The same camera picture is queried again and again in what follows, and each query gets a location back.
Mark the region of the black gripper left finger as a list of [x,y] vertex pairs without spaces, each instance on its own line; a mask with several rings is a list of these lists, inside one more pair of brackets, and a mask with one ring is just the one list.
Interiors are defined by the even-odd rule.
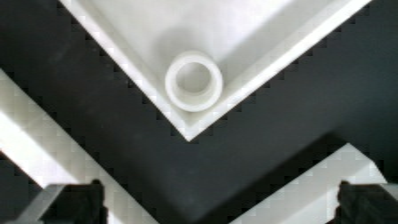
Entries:
[[108,224],[105,186],[97,180],[89,184],[67,184],[41,216],[44,224]]

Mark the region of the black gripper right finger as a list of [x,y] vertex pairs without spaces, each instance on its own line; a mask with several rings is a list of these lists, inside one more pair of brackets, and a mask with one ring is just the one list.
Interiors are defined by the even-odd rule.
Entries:
[[339,184],[334,224],[398,224],[398,184]]

